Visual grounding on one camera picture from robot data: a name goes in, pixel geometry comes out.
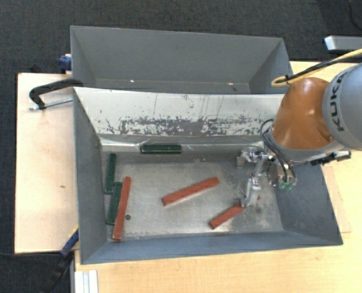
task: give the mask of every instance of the wooden block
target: wooden block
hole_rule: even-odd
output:
[[[212,188],[217,186],[220,183],[218,177],[209,178],[200,183],[196,183],[190,187],[186,187],[174,193],[168,194],[165,197],[162,197],[162,203],[164,206],[179,201],[183,198],[188,197],[189,195],[201,192],[202,190]]]
[[[241,211],[243,211],[245,208],[243,208],[241,206],[240,203],[238,203],[237,205],[227,209],[224,213],[220,214],[219,216],[217,216],[215,219],[212,219],[209,222],[209,226],[211,226],[212,229],[217,228],[218,226],[220,226],[221,224],[225,223],[227,220],[231,219],[232,217],[234,217],[235,215],[238,215],[238,213],[240,213]]]
[[[131,177],[125,177],[122,185],[122,192],[120,198],[120,204],[118,205],[117,218],[115,219],[113,239],[115,241],[121,241],[122,229],[124,227],[124,218],[126,207],[128,205],[129,191],[131,189]]]

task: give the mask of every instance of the wooden board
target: wooden board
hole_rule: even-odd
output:
[[[15,253],[61,250],[78,223],[74,186],[72,104],[29,111],[32,88],[67,75],[18,75],[16,110]],[[49,93],[45,102],[71,96]]]

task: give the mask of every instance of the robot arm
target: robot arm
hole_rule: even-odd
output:
[[[269,120],[272,125],[266,130],[268,121],[261,125],[264,148],[250,146],[237,157],[238,168],[244,162],[256,164],[246,180],[242,202],[246,206],[255,205],[261,177],[291,190],[297,182],[293,165],[340,161],[350,158],[350,150],[362,150],[362,63],[342,71],[330,83],[300,77],[289,84],[276,117]]]

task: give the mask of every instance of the bin floor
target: bin floor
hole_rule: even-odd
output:
[[[116,181],[132,178],[122,239],[152,239],[193,234],[253,233],[283,230],[274,188],[262,183],[256,206],[212,230],[208,223],[243,195],[253,165],[237,169],[234,162],[117,162]],[[202,180],[218,177],[220,184],[163,206],[161,198]],[[105,211],[110,196],[104,195]],[[107,227],[111,241],[113,226]]]

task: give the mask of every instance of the metal clamp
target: metal clamp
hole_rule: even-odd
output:
[[[68,79],[64,79],[62,81],[56,81],[56,82],[52,82],[50,84],[41,85],[39,87],[33,88],[29,93],[29,97],[37,105],[37,107],[31,107],[30,110],[35,110],[35,109],[43,110],[49,106],[54,106],[54,105],[72,101],[72,99],[63,99],[60,101],[45,103],[40,98],[40,95],[43,95],[45,93],[65,89],[68,87],[83,87],[83,83],[80,80],[68,78]]]

